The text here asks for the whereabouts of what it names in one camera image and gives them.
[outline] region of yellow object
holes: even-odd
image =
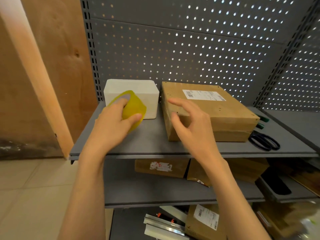
[[[122,111],[122,119],[125,120],[127,118],[129,118],[130,116],[134,115],[134,114],[142,114],[142,118],[141,120],[139,120],[138,122],[134,123],[129,132],[133,131],[135,128],[138,127],[138,125],[141,123],[141,121],[144,118],[144,115],[146,114],[147,108],[146,106],[142,103],[142,101],[138,98],[137,95],[135,95],[135,93],[132,90],[128,90],[125,91],[123,93],[121,93],[120,95],[116,96],[109,104],[113,104],[114,102],[116,102],[119,99],[127,99],[128,103],[127,105],[123,108]]]

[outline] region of forearm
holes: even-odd
[[[221,165],[204,165],[217,195],[221,218],[226,222],[230,240],[270,240],[266,230],[254,214],[242,194],[227,162],[221,158]]]
[[[81,154],[58,240],[105,239],[104,212],[103,162]]]

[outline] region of white box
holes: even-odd
[[[144,119],[157,116],[159,90],[152,80],[108,79],[103,90],[106,106],[119,94],[132,90],[146,106]]]

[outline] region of tile floor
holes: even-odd
[[[77,168],[62,158],[0,161],[0,239],[57,239]]]

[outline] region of perforated metal panel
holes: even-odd
[[[251,106],[312,1],[82,0],[98,100],[107,79],[152,79]]]
[[[320,111],[320,17],[311,27],[263,108]]]

